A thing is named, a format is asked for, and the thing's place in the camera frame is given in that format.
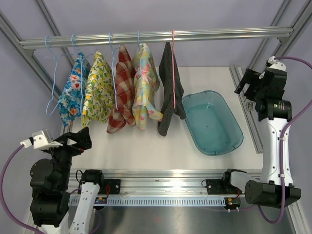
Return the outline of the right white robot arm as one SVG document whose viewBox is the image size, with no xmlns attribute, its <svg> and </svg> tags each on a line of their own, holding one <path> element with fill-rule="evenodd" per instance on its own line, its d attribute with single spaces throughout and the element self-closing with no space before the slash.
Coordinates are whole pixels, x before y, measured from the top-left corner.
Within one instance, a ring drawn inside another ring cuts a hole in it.
<svg viewBox="0 0 312 234">
<path fill-rule="evenodd" d="M 249 204 L 283 209 L 301 198 L 301 190 L 293 184 L 289 167 L 288 134 L 292 105 L 283 99 L 287 73 L 269 68 L 264 73 L 247 69 L 235 93 L 255 102 L 263 137 L 263 166 L 259 179 L 247 172 L 228 169 L 221 187 L 226 193 L 239 189 Z"/>
</svg>

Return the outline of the pink wire hanger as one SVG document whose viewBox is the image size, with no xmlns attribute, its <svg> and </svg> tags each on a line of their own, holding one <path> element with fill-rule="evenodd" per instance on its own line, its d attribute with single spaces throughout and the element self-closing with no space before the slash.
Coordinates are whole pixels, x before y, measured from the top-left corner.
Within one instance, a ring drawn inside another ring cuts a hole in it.
<svg viewBox="0 0 312 234">
<path fill-rule="evenodd" d="M 172 53 L 172 77 L 173 77 L 173 101 L 174 109 L 176 108 L 176 81 L 175 81 L 175 65 L 174 65 L 174 42 L 175 42 L 175 32 L 172 30 L 172 42 L 170 43 L 171 53 Z"/>
</svg>

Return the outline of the dark grey dotted skirt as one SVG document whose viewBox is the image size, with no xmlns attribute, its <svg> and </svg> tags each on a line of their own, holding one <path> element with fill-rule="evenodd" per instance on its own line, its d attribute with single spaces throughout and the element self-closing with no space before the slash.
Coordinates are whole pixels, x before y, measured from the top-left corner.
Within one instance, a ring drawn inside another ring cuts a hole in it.
<svg viewBox="0 0 312 234">
<path fill-rule="evenodd" d="M 181 120 L 186 118 L 186 113 L 182 104 L 184 89 L 180 81 L 180 75 L 178 71 L 178 66 L 176 64 L 175 55 L 174 55 L 174 65 L 175 65 L 175 97 L 176 97 L 175 109 L 173 101 L 172 53 L 170 43 L 167 42 L 165 44 L 161 62 L 158 68 L 159 76 L 164 88 L 164 100 L 161 108 L 163 118 L 157 124 L 157 130 L 158 133 L 163 137 L 167 135 L 174 114 L 179 116 Z"/>
</svg>

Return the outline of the red plaid skirt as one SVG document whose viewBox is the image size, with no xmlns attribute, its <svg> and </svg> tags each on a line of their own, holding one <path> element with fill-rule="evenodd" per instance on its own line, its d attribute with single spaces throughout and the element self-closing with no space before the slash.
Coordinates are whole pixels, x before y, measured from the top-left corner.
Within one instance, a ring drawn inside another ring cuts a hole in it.
<svg viewBox="0 0 312 234">
<path fill-rule="evenodd" d="M 132 59 L 125 47 L 121 45 L 118 51 L 118 63 L 116 64 L 116 98 L 117 104 L 110 112 L 106 132 L 114 134 L 121 130 L 126 124 L 131 127 L 136 125 L 132 113 L 135 99 L 134 77 L 136 69 Z"/>
</svg>

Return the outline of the pastel floral skirt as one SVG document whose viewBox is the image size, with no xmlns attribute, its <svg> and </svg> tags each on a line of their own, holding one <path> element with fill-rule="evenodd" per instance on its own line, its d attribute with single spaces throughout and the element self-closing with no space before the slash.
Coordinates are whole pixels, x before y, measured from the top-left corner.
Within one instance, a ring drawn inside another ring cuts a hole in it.
<svg viewBox="0 0 312 234">
<path fill-rule="evenodd" d="M 145 43 L 140 43 L 133 57 L 136 68 L 134 77 L 135 99 L 132 113 L 139 129 L 144 130 L 147 119 L 161 121 L 163 114 L 155 106 L 155 93 L 158 91 L 160 81 L 156 72 L 152 53 Z"/>
</svg>

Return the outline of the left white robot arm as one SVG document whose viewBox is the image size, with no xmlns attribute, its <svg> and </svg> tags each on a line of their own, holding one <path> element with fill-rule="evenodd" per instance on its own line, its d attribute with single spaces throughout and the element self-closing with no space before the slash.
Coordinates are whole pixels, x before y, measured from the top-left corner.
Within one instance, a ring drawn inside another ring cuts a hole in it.
<svg viewBox="0 0 312 234">
<path fill-rule="evenodd" d="M 40 159 L 30 170 L 32 202 L 30 211 L 34 224 L 46 234 L 88 234 L 95 199 L 105 190 L 101 170 L 85 170 L 81 177 L 81 194 L 72 223 L 69 218 L 68 192 L 72 158 L 91 149 L 89 128 L 68 132 L 51 139 L 47 130 L 40 130 L 30 138 L 34 149 L 51 155 Z"/>
</svg>

